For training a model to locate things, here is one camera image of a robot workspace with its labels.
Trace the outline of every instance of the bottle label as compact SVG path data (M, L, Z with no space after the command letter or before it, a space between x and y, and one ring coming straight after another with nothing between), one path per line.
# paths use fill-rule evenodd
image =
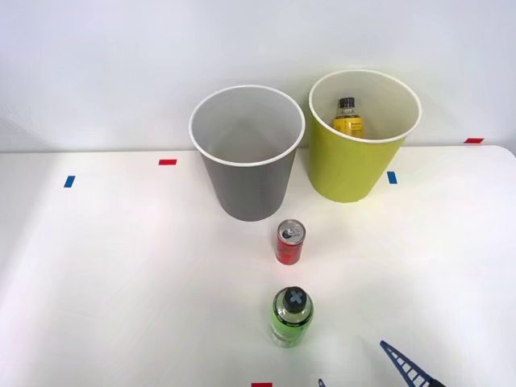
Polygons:
M280 342L278 345L286 347L299 344L310 325L310 320L307 322L308 323L304 323L299 327L289 327L278 319L273 310L271 315L271 330L273 331L274 341L277 343Z
M362 118L359 116L339 117L333 122L333 128L345 135L352 135L359 139L364 138Z

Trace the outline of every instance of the plastic bottle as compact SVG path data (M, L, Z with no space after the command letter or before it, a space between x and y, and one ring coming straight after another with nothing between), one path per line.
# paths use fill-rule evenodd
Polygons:
M353 97L341 98L339 100L337 117L333 122L333 128L345 135L352 135L359 139L364 138L362 118L355 112L355 99Z

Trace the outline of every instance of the black bottle cap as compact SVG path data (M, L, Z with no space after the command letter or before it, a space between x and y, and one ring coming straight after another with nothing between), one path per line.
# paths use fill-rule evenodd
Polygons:
M303 289L292 286L285 291L284 301L285 308L290 313L302 312L306 306L306 293Z
M346 109L350 107L355 107L355 99L353 97L341 98L339 100L340 109Z

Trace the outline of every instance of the white bucket rim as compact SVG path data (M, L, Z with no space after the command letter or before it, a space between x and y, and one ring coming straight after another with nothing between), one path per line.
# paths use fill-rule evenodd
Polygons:
M212 99L213 97L221 94L221 93L225 93L227 92L228 90L232 90L232 89L266 89L268 91L273 91L274 93L277 93L277 94L280 94L281 96L287 98L290 102L292 102L292 104L296 107L296 109L298 110L298 113L299 113L299 116L301 117L301 131L299 133L299 136L298 138L296 139L296 141L294 141L294 143L292 144L292 146L290 146L290 148L288 148L286 151L282 152L281 154L277 155L277 156L274 156L273 158L271 159L267 159L267 160L262 160L262 161L256 161L254 163L235 163L233 161L226 161L226 160L223 160L223 159L219 159L218 157L215 157L213 155L211 155L209 152L205 151L199 144L198 142L196 141L196 139L194 138L194 133L193 133L193 129L192 129L192 123L194 122L194 118L195 118L195 115L196 113L199 111L199 109L202 107L202 105L204 105L208 100ZM201 102L199 102L199 104L196 106L196 108L193 110L192 112L192 115L190 116L190 121L189 121L189 126L188 126L188 132L189 132L189 135L190 135L190 138L193 142L193 145L195 145L195 148L204 156L206 156L207 158L209 158L210 160L216 162L216 163L219 163L219 164L224 164L224 165L228 165L228 166L231 166L231 167L259 167L261 165L267 165L267 164L271 164L275 161L278 161L280 159L282 159L283 157L289 155L295 148L298 147L299 143L301 143L301 140L305 134L305 127L306 127L306 121L305 121L305 115L303 114L303 111L301 109L301 107L299 106L299 104L292 98L290 97L287 93L284 93L278 89L274 89L273 87L268 87L268 86L262 86L262 85L237 85L237 86L230 86L230 87L226 87L224 89L221 89L219 91L216 91L210 95L208 95L206 98L204 98Z
M410 93L410 95L412 95L412 97L414 97L414 100L416 101L416 104L418 105L418 119L416 119L416 122L411 127L411 129L409 129L408 131L406 131L400 135L397 135L396 137L391 137L388 139L359 139L358 137L353 137L351 135L345 135L344 133L341 133L340 131L335 130L333 127L331 127L330 125L328 125L327 123L322 121L321 118L318 116L317 112L314 109L314 104L312 103L312 97L314 96L314 90L317 88L317 86L322 81L326 80L329 77L333 77L334 75L341 74L341 73L372 73L372 74L380 75L382 77L386 77L392 81L395 81L396 83L398 83L399 85L404 87ZM332 133L335 133L336 135L342 137L343 139L350 139L351 141L356 141L359 143L385 144L385 143L392 143L393 141L396 141L399 139L404 139L416 128L417 125L419 125L419 123L421 122L421 118L422 118L422 106L421 106L421 102L419 101L418 95L407 84L400 81L399 79L392 77L389 74L385 74L385 73L382 73L382 72L376 71L376 70L346 69L346 70L334 71L333 73L325 75L324 77L319 79L317 82L315 82L315 84L312 86L312 89L310 90L310 94L308 97L308 105L310 107L311 114L315 117L315 119L317 119L318 123L320 123L322 125L322 127L326 128L328 131L331 131Z

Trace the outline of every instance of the green bottle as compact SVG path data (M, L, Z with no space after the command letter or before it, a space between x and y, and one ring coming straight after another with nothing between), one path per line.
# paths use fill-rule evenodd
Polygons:
M292 286L279 291L273 301L271 331L280 347L297 346L314 317L314 304L301 288Z

